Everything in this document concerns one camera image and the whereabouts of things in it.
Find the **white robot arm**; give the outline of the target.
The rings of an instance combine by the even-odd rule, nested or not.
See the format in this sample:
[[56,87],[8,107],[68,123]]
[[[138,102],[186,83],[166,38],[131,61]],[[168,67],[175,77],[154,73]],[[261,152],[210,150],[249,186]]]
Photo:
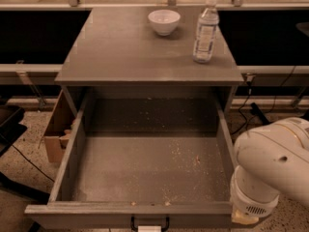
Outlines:
[[281,194],[309,206],[309,121],[291,117],[242,133],[234,144],[232,222],[269,216]]

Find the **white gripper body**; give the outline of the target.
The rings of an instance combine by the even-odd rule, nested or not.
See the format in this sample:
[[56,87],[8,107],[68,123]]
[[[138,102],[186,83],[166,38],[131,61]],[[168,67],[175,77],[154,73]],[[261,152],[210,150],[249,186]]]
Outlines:
[[230,194],[236,210],[250,217],[265,218],[276,208],[280,192],[237,166],[231,178]]

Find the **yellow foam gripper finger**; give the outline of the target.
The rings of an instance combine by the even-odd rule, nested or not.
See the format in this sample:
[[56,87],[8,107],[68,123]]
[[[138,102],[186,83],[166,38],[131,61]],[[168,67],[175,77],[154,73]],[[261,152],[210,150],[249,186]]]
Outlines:
[[239,209],[234,209],[231,214],[231,219],[233,223],[241,225],[255,224],[259,221],[258,217],[252,217],[240,211]]

